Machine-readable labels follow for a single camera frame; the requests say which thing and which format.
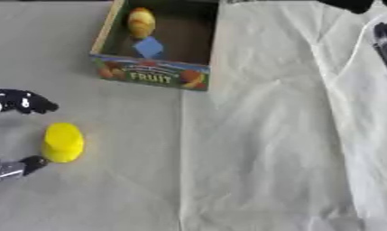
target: cardboard box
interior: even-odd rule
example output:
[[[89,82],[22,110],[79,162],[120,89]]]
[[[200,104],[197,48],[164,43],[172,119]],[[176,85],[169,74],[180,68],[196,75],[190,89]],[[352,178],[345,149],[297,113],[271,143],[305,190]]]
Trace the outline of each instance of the cardboard box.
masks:
[[[144,59],[127,28],[135,7],[152,11],[152,33],[163,45],[156,59]],[[103,79],[205,91],[218,4],[198,0],[115,0],[90,52]]]

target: wrinkled cloth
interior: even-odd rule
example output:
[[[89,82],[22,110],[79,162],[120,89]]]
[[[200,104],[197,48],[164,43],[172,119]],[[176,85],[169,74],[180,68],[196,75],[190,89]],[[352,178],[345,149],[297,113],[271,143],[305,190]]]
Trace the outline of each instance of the wrinkled cloth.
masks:
[[[99,79],[108,8],[0,3],[0,88],[60,105],[0,115],[0,157],[38,153],[53,122],[86,139],[0,184],[0,231],[387,230],[387,69],[365,27],[386,7],[222,4],[207,93]]]
[[[252,2],[255,0],[227,0],[228,3],[243,3],[243,2]],[[358,0],[358,1],[349,1],[349,0],[314,0],[319,1],[327,5],[332,5],[334,7],[339,7],[341,9],[349,10],[355,14],[363,14],[367,12],[372,6],[374,0]]]

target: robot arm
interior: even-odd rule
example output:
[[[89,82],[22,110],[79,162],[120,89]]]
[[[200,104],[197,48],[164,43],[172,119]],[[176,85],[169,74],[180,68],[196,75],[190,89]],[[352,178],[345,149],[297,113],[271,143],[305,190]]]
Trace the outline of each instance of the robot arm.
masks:
[[[56,111],[59,106],[34,92],[17,89],[0,89],[0,113],[16,110],[21,114],[31,112],[45,114]]]
[[[45,114],[56,111],[59,106],[49,99],[31,91],[17,89],[0,89],[0,113],[16,110],[21,114],[31,112]],[[0,181],[20,178],[45,167],[48,160],[34,155],[18,162],[2,162],[0,160]]]

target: yellow bottle cap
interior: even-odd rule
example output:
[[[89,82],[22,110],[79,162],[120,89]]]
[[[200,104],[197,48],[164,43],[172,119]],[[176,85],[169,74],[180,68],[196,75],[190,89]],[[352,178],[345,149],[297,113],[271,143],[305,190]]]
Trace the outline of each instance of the yellow bottle cap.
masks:
[[[54,123],[46,130],[41,153],[51,162],[72,162],[83,149],[84,138],[75,125]]]

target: blue block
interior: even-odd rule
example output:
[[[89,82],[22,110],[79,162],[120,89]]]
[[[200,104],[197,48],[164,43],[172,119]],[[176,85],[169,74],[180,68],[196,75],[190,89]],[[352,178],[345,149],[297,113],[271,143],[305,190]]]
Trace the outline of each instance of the blue block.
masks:
[[[134,48],[147,59],[152,58],[163,51],[162,44],[160,44],[152,36],[148,36],[142,41],[137,42],[134,45]]]

